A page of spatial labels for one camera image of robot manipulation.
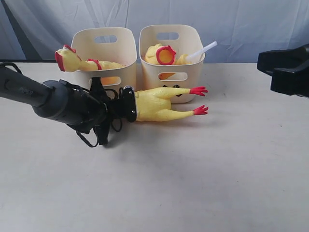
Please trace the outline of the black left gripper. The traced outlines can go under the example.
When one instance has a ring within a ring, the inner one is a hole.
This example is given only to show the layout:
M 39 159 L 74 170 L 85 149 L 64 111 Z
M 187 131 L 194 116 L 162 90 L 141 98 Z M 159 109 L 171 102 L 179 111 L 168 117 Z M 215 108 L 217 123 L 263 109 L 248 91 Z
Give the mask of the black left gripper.
M 110 128 L 119 132 L 122 129 L 122 109 L 119 91 L 104 89 L 100 77 L 91 78 L 91 87 L 77 89 L 85 100 L 86 113 L 82 113 L 82 121 L 72 125 L 72 129 L 80 133 L 89 133 L 93 128 L 99 145 L 109 143 Z

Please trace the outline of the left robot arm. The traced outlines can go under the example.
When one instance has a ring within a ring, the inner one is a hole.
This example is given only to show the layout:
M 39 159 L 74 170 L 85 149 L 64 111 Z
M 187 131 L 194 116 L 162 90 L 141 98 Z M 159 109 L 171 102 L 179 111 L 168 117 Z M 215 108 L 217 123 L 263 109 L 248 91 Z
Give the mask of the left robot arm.
M 97 145 L 107 145 L 110 129 L 119 132 L 114 120 L 126 118 L 122 90 L 110 98 L 99 77 L 91 80 L 86 89 L 64 80 L 43 83 L 23 75 L 14 63 L 0 65 L 0 95 L 3 98 L 28 104 L 42 118 L 64 123 L 89 146 L 85 135 L 94 131 Z

